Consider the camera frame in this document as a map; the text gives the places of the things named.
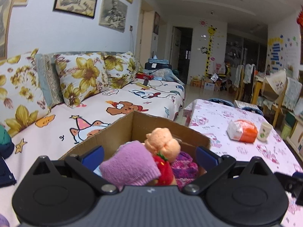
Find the purple pink knitted ball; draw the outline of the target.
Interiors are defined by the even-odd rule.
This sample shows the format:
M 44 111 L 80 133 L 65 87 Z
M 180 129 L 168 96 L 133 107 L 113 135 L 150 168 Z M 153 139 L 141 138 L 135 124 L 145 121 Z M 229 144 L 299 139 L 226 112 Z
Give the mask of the purple pink knitted ball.
M 194 181 L 198 176 L 198 165 L 193 158 L 181 151 L 177 158 L 172 162 L 171 168 L 177 182 L 179 190 Z

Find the lilac knitted cloth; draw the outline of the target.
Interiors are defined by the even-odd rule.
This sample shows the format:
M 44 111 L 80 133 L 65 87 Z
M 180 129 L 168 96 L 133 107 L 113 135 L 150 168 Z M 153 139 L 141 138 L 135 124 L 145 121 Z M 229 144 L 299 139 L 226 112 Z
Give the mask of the lilac knitted cloth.
M 101 177 L 119 190 L 124 186 L 144 186 L 161 176 L 152 154 L 137 140 L 121 145 L 99 169 Z

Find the orange knitted cloth bundle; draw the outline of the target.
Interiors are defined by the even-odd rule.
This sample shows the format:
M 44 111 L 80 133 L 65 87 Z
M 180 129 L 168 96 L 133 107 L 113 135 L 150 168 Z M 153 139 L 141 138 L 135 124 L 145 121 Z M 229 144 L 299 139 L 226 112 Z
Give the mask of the orange knitted cloth bundle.
M 146 134 L 144 146 L 152 155 L 163 156 L 170 163 L 175 161 L 181 151 L 179 142 L 168 128 L 156 128 Z

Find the cartoon print sofa cover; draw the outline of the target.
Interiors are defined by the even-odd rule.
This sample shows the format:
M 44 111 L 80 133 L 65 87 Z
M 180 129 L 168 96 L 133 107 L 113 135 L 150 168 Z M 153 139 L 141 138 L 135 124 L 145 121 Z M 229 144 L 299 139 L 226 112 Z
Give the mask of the cartoon print sofa cover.
M 148 89 L 135 80 L 122 89 L 109 89 L 85 99 L 75 108 L 65 103 L 15 136 L 15 148 L 6 160 L 16 179 L 13 186 L 1 188 L 1 215 L 10 226 L 19 225 L 12 208 L 12 196 L 40 155 L 57 160 L 86 138 L 109 126 L 127 112 L 125 108 L 174 120 L 185 100 L 185 86 L 176 82 L 151 80 Z

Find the pink bear tablecloth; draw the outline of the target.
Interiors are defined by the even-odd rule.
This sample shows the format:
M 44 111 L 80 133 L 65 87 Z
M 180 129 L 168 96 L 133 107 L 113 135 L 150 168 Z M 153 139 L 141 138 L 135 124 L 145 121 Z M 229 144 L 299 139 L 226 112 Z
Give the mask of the pink bear tablecloth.
M 211 141 L 194 154 L 206 174 L 182 190 L 209 226 L 302 226 L 302 168 L 263 116 L 207 100 L 183 115 Z

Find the red strawberry plush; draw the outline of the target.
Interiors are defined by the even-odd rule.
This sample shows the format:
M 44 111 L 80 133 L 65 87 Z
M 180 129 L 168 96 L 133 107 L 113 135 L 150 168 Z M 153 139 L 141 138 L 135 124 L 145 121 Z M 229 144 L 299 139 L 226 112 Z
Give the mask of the red strawberry plush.
M 160 152 L 153 156 L 160 171 L 160 176 L 155 179 L 155 186 L 176 186 L 177 182 L 168 159 Z

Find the green waste bin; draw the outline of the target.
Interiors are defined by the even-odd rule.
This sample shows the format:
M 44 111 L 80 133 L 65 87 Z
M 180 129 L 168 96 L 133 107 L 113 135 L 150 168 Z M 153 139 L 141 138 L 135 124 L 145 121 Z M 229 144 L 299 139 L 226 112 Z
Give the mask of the green waste bin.
M 281 131 L 281 138 L 286 140 L 292 132 L 292 127 L 289 124 L 284 124 L 282 131 Z

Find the white paper cup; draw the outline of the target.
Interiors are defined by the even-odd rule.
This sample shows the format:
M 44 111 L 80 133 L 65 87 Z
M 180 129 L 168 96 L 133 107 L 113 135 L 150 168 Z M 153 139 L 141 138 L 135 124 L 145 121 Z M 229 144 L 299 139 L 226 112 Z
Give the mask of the white paper cup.
M 261 142 L 266 142 L 272 129 L 273 129 L 273 126 L 271 124 L 269 124 L 267 121 L 264 121 L 261 124 L 261 127 L 260 127 L 258 135 L 257 135 L 258 140 L 260 140 Z

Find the cardboard box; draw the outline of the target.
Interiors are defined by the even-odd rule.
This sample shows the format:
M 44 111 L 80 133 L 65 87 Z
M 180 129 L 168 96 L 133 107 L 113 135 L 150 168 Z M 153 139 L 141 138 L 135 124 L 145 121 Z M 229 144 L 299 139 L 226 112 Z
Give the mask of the cardboard box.
M 76 145 L 60 159 L 63 160 L 71 154 L 84 155 L 100 145 L 105 152 L 104 160 L 107 160 L 113 156 L 120 145 L 126 142 L 133 140 L 144 142 L 146 134 L 151 133 L 155 128 L 168 128 L 172 136 L 178 140 L 181 150 L 192 156 L 196 163 L 197 147 L 210 148 L 210 139 L 189 127 L 163 117 L 134 111 L 119 118 L 107 128 L 102 129 L 101 132 Z

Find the green fuzzy cloth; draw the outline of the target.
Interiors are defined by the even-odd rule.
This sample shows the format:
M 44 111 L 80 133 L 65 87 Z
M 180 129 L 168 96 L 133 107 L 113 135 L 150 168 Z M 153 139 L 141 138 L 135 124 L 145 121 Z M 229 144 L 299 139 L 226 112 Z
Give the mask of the green fuzzy cloth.
M 7 130 L 0 125 L 0 154 L 3 159 L 7 159 L 14 151 L 14 143 Z

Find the wooden dining chair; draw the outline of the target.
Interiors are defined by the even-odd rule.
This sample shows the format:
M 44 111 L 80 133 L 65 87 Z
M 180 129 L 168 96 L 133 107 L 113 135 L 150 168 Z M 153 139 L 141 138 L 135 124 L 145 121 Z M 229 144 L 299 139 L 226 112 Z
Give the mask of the wooden dining chair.
M 294 111 L 301 96 L 302 83 L 290 77 L 288 70 L 283 69 L 267 75 L 262 84 L 261 96 L 265 98 L 262 106 L 274 112 L 271 125 L 276 127 L 282 107 Z

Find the yellow flower cushion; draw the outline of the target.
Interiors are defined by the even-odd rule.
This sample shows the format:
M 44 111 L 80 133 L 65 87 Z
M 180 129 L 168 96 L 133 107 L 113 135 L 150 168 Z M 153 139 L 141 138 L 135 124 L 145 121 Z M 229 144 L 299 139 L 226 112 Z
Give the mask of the yellow flower cushion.
M 38 49 L 1 60 L 1 125 L 11 137 L 49 113 L 39 85 Z
M 122 89 L 136 79 L 141 70 L 141 64 L 131 52 L 104 57 L 109 86 L 112 89 Z
M 54 62 L 63 99 L 71 108 L 109 88 L 104 56 L 100 52 L 56 54 Z

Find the grey blue bolster cushion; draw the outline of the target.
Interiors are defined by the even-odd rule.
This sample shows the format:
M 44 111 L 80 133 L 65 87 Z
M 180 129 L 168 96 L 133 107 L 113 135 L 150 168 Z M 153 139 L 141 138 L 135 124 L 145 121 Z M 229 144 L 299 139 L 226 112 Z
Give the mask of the grey blue bolster cushion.
M 35 63 L 38 81 L 47 105 L 53 108 L 64 102 L 61 93 L 60 80 L 56 71 L 54 54 L 37 54 Z

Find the red chinese knot decoration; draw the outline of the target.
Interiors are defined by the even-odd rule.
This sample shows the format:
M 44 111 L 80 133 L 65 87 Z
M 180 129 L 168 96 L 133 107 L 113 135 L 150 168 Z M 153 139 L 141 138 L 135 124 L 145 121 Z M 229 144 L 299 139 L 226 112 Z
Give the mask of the red chinese knot decoration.
M 300 28 L 303 28 L 303 10 L 300 11 L 296 21 Z

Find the giraffe height wall sticker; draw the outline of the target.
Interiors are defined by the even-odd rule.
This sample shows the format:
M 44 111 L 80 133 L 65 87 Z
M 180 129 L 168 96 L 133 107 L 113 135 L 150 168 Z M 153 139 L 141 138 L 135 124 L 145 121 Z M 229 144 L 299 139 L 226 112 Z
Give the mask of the giraffe height wall sticker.
M 206 63 L 205 63 L 205 72 L 204 76 L 208 77 L 209 76 L 209 62 L 211 60 L 211 51 L 212 51 L 212 45 L 213 45 L 213 39 L 214 35 L 217 31 L 217 28 L 214 27 L 213 25 L 210 25 L 208 27 L 208 34 L 209 34 L 209 41 L 208 41 L 208 51 L 207 51 L 207 57 L 206 57 Z

